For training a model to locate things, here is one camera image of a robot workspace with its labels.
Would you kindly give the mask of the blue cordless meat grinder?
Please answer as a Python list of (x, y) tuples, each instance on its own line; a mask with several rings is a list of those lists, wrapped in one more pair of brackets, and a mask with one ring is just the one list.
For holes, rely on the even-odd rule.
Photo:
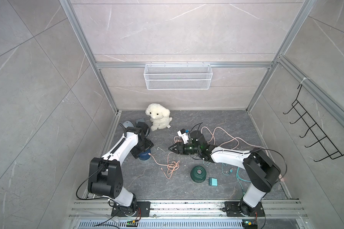
[(140, 154), (138, 155), (139, 160), (141, 160), (141, 161), (147, 161), (147, 160), (149, 160), (149, 159), (151, 158), (151, 155), (150, 155), (150, 154), (151, 154), (151, 150), (150, 150), (150, 149), (148, 149), (148, 150), (146, 150), (146, 151), (140, 153)]

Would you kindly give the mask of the teal usb wall charger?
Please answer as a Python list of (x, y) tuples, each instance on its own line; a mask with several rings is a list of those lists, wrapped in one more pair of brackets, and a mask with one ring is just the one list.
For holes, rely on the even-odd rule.
[(210, 178), (209, 178), (209, 186), (217, 187), (217, 186), (218, 186), (218, 180), (217, 180), (217, 178), (210, 177)]

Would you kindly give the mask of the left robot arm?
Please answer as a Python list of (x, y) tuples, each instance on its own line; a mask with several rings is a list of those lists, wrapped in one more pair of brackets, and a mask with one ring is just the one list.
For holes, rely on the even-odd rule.
[(151, 158), (154, 146), (147, 138), (151, 132), (144, 121), (136, 126), (120, 124), (123, 134), (117, 144), (102, 157), (95, 157), (89, 165), (89, 177), (83, 183), (88, 184), (88, 192), (97, 195), (94, 200), (107, 199), (113, 203), (112, 216), (136, 216), (137, 220), (148, 217), (151, 203), (137, 201), (136, 195), (123, 186), (121, 165), (128, 154), (135, 159), (147, 161)]

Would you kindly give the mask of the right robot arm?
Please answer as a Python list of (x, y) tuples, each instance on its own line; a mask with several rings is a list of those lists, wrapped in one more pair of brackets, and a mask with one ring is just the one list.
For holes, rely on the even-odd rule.
[(197, 155), (210, 163), (221, 163), (246, 171), (250, 185), (243, 193), (238, 208), (243, 216), (251, 216), (256, 207), (273, 186), (286, 175), (268, 156), (269, 149), (252, 145), (251, 150), (238, 150), (237, 147), (224, 148), (225, 143), (216, 145), (215, 131), (209, 131), (210, 140), (203, 135), (203, 128), (178, 132), (179, 140), (169, 146), (169, 151), (179, 155)]

